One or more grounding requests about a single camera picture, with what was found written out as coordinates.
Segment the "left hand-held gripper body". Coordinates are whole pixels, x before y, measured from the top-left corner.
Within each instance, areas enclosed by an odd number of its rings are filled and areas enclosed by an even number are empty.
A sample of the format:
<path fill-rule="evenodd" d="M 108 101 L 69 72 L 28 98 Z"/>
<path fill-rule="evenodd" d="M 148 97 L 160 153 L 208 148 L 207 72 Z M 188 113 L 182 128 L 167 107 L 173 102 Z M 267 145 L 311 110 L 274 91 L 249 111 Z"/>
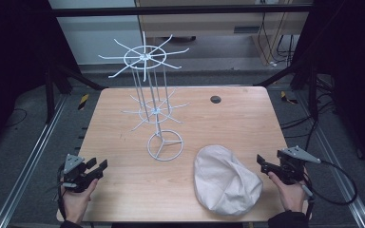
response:
<path fill-rule="evenodd" d="M 67 154 L 63 170 L 63 186 L 74 193 L 84 192 L 93 181 L 86 171 L 83 157 Z"/>

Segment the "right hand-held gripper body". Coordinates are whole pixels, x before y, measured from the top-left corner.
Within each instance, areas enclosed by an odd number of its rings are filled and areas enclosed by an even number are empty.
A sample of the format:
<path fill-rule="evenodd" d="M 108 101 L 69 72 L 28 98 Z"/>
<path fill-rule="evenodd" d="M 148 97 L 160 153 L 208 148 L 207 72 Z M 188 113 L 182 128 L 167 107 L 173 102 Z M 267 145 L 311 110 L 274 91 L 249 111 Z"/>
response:
<path fill-rule="evenodd" d="M 279 159 L 277 166 L 280 169 L 278 177 L 287 185 L 303 180 L 306 162 L 321 163 L 321 159 L 298 146 L 280 149 L 277 152 L 277 157 Z"/>

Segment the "white cloth hat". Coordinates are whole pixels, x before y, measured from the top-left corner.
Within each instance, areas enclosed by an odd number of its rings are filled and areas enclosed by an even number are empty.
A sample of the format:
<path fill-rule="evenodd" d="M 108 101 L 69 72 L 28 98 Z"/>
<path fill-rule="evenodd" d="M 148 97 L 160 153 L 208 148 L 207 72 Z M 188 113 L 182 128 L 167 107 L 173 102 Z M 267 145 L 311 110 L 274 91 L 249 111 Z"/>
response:
<path fill-rule="evenodd" d="M 194 160 L 194 189 L 199 203 L 222 216 L 241 216 L 257 203 L 263 188 L 260 177 L 229 149 L 207 145 Z"/>

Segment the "person's left hand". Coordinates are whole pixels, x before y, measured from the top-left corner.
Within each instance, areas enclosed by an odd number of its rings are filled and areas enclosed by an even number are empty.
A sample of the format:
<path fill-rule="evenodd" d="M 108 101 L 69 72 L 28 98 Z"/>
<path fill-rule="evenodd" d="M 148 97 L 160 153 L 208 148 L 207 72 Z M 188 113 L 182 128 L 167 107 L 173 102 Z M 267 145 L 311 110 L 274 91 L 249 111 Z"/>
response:
<path fill-rule="evenodd" d="M 63 204 L 66 214 L 66 221 L 80 225 L 88 203 L 91 201 L 91 194 L 97 186 L 98 180 L 93 180 L 89 187 L 81 193 L 74 193 L 61 187 L 61 196 L 63 197 Z"/>

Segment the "person's right hand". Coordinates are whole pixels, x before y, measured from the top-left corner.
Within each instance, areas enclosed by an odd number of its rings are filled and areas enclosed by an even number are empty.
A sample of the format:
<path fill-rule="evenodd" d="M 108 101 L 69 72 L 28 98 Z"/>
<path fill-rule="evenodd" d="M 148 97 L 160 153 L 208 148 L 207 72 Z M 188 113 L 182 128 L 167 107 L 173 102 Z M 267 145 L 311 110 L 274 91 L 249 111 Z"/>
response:
<path fill-rule="evenodd" d="M 283 183 L 279 177 L 273 173 L 268 173 L 269 179 L 277 187 L 279 198 L 285 211 L 303 212 L 303 204 L 306 199 L 306 193 L 303 190 L 303 183 L 297 182 L 291 185 Z"/>

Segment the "yellow black striped marker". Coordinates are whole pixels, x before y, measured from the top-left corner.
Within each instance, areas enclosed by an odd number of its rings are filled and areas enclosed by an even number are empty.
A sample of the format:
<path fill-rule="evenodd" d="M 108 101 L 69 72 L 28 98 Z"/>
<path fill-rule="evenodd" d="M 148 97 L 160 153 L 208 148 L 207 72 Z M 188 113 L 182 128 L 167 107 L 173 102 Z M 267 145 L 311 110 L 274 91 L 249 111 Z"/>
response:
<path fill-rule="evenodd" d="M 298 104 L 298 101 L 296 99 L 289 99 L 284 91 L 280 92 L 280 98 L 282 101 L 284 101 L 286 103 L 289 103 L 292 105 Z"/>
<path fill-rule="evenodd" d="M 78 110 L 82 110 L 84 109 L 84 107 L 86 106 L 86 101 L 89 97 L 89 94 L 84 94 L 80 100 L 80 103 L 78 104 Z"/>

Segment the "white cabinet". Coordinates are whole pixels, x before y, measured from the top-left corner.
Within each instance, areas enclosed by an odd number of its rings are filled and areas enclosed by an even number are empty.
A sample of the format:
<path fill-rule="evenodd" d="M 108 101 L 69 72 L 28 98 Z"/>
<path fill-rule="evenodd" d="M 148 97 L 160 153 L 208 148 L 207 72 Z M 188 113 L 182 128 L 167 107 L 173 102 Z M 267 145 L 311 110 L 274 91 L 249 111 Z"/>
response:
<path fill-rule="evenodd" d="M 134 8 L 135 0 L 48 0 L 54 10 Z M 135 48 L 142 41 L 136 15 L 57 18 L 68 45 L 79 66 L 121 64 L 122 60 L 105 60 L 100 56 L 123 56 L 126 48 Z"/>

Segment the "aluminium floor rail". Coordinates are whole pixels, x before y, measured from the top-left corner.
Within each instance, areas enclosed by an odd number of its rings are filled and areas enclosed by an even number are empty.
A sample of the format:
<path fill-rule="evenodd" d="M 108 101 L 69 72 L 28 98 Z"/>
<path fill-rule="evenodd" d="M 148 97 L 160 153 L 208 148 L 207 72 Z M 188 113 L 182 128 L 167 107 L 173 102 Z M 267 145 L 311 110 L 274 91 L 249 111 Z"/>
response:
<path fill-rule="evenodd" d="M 360 198 L 356 187 L 352 184 L 351 177 L 345 175 L 344 168 L 335 155 L 334 149 L 330 145 L 327 136 L 322 128 L 318 126 L 317 121 L 311 118 L 307 123 L 311 126 L 311 130 L 306 146 L 309 146 L 312 139 L 317 141 L 319 150 L 322 153 L 322 160 L 329 163 L 328 167 L 333 174 L 340 194 L 344 198 L 346 206 L 349 208 L 358 228 L 365 228 L 365 205 Z"/>
<path fill-rule="evenodd" d="M 44 125 L 42 132 L 39 135 L 35 145 L 33 146 L 29 157 L 24 164 L 15 184 L 13 185 L 5 203 L 0 209 L 0 228 L 7 228 L 13 213 L 15 212 L 20 199 L 26 191 L 29 180 L 40 161 L 43 152 L 48 144 L 48 140 L 58 123 L 60 116 L 64 110 L 64 105 L 67 101 L 67 95 L 61 95 L 57 104 L 54 107 L 54 113 L 51 120 Z"/>

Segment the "black horizontal frame bar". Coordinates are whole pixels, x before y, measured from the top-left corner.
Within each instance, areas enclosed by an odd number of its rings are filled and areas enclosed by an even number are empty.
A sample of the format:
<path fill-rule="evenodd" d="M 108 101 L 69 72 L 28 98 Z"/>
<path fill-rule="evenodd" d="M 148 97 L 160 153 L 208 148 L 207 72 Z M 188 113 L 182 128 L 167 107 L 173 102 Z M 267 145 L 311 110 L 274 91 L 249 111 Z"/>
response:
<path fill-rule="evenodd" d="M 81 16 L 129 16 L 129 15 L 173 15 L 212 13 L 264 13 L 264 12 L 307 12 L 314 4 L 289 5 L 215 5 L 215 6 L 174 6 L 103 9 L 51 9 L 48 14 L 55 17 Z"/>

